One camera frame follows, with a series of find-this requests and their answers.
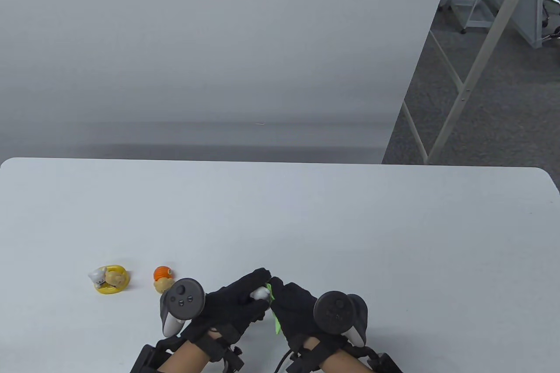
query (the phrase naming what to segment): toy figure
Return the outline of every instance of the toy figure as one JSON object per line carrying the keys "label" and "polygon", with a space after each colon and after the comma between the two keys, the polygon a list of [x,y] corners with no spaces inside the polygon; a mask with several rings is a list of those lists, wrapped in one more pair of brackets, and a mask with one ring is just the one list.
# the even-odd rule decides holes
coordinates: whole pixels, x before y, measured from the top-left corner
{"label": "toy figure", "polygon": [[88,274],[88,277],[94,282],[96,289],[99,289],[105,283],[106,271],[107,267],[100,267]]}
{"label": "toy figure", "polygon": [[160,294],[165,293],[175,282],[170,267],[157,267],[154,271],[154,287]]}
{"label": "toy figure", "polygon": [[88,274],[101,294],[114,294],[128,286],[130,275],[120,265],[107,265]]}

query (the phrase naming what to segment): green tag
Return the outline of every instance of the green tag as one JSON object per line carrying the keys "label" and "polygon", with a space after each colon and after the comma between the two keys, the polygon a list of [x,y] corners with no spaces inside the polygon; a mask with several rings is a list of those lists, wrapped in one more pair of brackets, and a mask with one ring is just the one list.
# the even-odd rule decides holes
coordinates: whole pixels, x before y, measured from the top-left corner
{"label": "green tag", "polygon": [[[272,301],[274,301],[274,296],[272,295],[272,285],[267,283],[266,288],[270,292],[270,302],[272,303]],[[280,322],[278,321],[278,318],[276,317],[274,312],[272,312],[272,316],[274,316],[274,327],[276,329],[276,335],[278,335],[282,332],[282,327],[280,326]]]}

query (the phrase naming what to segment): black glove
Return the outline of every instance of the black glove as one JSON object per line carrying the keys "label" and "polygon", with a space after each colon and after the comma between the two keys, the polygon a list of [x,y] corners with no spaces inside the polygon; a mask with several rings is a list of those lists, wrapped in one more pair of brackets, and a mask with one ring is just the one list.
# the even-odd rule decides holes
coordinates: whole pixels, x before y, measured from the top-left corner
{"label": "black glove", "polygon": [[190,321],[188,327],[181,333],[181,338],[195,342],[211,328],[216,328],[226,338],[221,328],[230,325],[238,337],[234,338],[230,335],[230,339],[226,338],[226,341],[230,344],[236,343],[250,323],[264,318],[264,312],[269,307],[268,301],[253,300],[249,295],[265,285],[269,279],[270,271],[259,268],[227,287],[208,293],[204,309],[200,315]]}
{"label": "black glove", "polygon": [[317,298],[295,283],[284,285],[278,277],[269,281],[272,285],[274,301],[270,308],[278,318],[282,332],[292,347],[292,341],[301,337],[316,337],[321,342],[334,347],[342,347],[348,340],[342,335],[328,334],[316,324],[313,307]]}

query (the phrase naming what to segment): brown toy figure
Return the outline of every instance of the brown toy figure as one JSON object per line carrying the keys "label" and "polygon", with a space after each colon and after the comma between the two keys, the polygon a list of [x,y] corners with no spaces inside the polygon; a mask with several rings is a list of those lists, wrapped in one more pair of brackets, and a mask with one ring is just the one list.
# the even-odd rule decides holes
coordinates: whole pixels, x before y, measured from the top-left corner
{"label": "brown toy figure", "polygon": [[174,282],[170,267],[157,267],[156,271],[154,271],[154,287],[158,293],[163,294],[168,291]]}

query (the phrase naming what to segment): small white object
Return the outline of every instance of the small white object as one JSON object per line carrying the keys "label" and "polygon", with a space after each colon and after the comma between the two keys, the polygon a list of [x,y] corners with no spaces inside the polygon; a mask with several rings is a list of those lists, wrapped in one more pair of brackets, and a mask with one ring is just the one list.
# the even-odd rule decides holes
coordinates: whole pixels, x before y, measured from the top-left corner
{"label": "small white object", "polygon": [[259,287],[253,291],[249,297],[255,300],[268,300],[270,299],[270,291],[266,287]]}
{"label": "small white object", "polygon": [[94,282],[96,289],[100,288],[102,284],[105,282],[106,271],[107,271],[107,267],[102,267],[88,274],[88,277],[90,277],[90,279]]}

